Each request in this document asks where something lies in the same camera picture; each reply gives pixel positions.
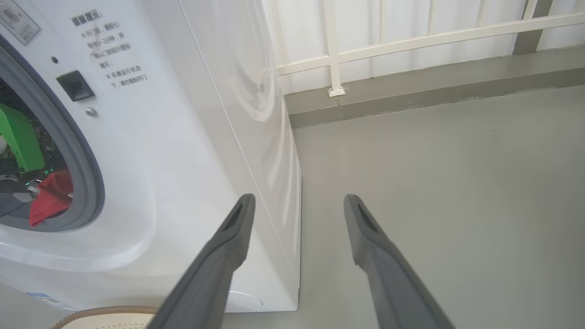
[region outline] green object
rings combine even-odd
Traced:
[[[26,173],[44,167],[35,129],[21,112],[0,104],[0,135],[10,147],[19,171]]]

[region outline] gray baseboard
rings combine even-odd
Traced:
[[[292,128],[585,84],[585,47],[430,67],[286,95]]]

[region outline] white wall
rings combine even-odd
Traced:
[[[525,0],[486,0],[486,25],[522,18]],[[551,14],[570,13],[576,0],[554,0]],[[327,54],[322,0],[263,0],[278,64]],[[433,32],[473,28],[480,0],[436,0]],[[276,28],[280,17],[282,36]],[[339,50],[380,43],[380,0],[335,0]],[[429,0],[386,0],[384,42],[426,35]],[[342,82],[383,76],[425,67],[511,55],[516,35],[444,44],[370,59],[342,63]],[[585,26],[544,31],[538,50],[585,43]],[[280,77],[289,94],[331,85],[329,68]]]

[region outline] label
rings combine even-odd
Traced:
[[[92,9],[71,17],[71,28],[77,31],[77,40],[90,57],[94,69],[105,80],[109,89],[126,89],[144,84],[148,76],[136,61],[134,44],[127,26],[118,22],[106,10]]]
[[[77,312],[78,309],[76,309],[75,307],[71,307],[65,303],[63,303],[62,301],[58,301],[52,297],[50,297],[49,295],[46,294],[42,294],[42,293],[26,293],[29,296],[32,296],[38,300],[42,300],[43,302],[53,306],[53,307],[57,307],[58,309],[60,309],[63,312]]]
[[[22,44],[27,44],[40,27],[12,0],[0,1],[0,23]]]

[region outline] washing machine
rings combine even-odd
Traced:
[[[297,308],[301,168],[260,0],[0,0],[0,23],[0,103],[44,159],[0,157],[32,200],[0,193],[1,281],[64,311],[158,306],[253,193],[226,311]],[[32,225],[63,170],[66,207]]]

